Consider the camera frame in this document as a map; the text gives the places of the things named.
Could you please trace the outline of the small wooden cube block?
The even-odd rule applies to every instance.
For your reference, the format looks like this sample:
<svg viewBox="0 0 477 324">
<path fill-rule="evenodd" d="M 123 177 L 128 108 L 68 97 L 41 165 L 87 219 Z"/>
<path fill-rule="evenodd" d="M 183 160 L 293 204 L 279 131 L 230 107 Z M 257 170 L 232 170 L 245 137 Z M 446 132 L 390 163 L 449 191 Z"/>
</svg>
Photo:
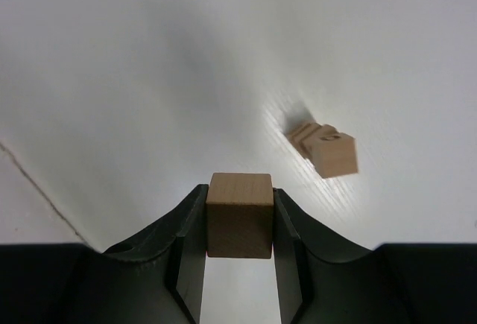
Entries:
<svg viewBox="0 0 477 324">
<path fill-rule="evenodd" d="M 294 139 L 300 135 L 307 127 L 309 127 L 310 123 L 309 122 L 304 122 L 301 125 L 295 127 L 293 130 L 288 132 L 286 134 L 287 140 L 291 143 L 294 144 Z"/>
</svg>

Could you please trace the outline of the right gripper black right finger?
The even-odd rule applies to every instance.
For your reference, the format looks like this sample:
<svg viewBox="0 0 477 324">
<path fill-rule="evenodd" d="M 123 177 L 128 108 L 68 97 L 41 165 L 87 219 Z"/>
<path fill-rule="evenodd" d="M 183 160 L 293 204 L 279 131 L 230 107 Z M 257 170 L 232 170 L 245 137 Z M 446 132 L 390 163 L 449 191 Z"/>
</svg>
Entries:
<svg viewBox="0 0 477 324">
<path fill-rule="evenodd" d="M 366 249 L 274 190 L 274 264 L 283 323 L 474 323 L 475 244 Z"/>
</svg>

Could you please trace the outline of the wooden cube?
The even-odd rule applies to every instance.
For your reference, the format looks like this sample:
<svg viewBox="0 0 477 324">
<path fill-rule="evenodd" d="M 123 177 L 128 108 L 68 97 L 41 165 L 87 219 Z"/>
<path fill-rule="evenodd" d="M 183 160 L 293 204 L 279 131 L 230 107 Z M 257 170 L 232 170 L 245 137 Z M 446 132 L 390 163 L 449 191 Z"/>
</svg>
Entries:
<svg viewBox="0 0 477 324">
<path fill-rule="evenodd" d="M 294 139 L 293 146 L 301 156 L 304 156 L 306 153 L 306 149 L 304 148 L 304 145 L 303 145 L 304 140 L 307 139 L 311 134 L 318 131 L 320 128 L 322 128 L 320 124 L 310 123 L 309 127 L 307 127 L 300 135 L 298 135 Z"/>
</svg>

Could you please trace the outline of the wooden block letter H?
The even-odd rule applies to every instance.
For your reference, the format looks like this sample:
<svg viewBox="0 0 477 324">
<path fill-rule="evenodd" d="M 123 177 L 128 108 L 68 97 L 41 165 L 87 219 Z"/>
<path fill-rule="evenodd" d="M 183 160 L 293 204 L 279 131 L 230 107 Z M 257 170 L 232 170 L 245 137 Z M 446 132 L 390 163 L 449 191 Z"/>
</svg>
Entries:
<svg viewBox="0 0 477 324">
<path fill-rule="evenodd" d="M 312 124 L 311 128 L 302 135 L 298 144 L 302 150 L 302 155 L 305 159 L 312 158 L 312 145 L 321 137 L 336 134 L 338 131 L 335 127 L 329 124 Z"/>
</svg>

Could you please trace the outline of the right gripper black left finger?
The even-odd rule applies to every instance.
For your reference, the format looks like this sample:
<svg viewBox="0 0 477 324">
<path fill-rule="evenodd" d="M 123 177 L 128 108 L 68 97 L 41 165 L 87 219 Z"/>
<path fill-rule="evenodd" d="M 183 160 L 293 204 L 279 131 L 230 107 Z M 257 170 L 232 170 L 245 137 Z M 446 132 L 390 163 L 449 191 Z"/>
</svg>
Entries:
<svg viewBox="0 0 477 324">
<path fill-rule="evenodd" d="M 2 245 L 1 321 L 198 323 L 207 191 L 196 186 L 105 252 L 79 243 Z"/>
</svg>

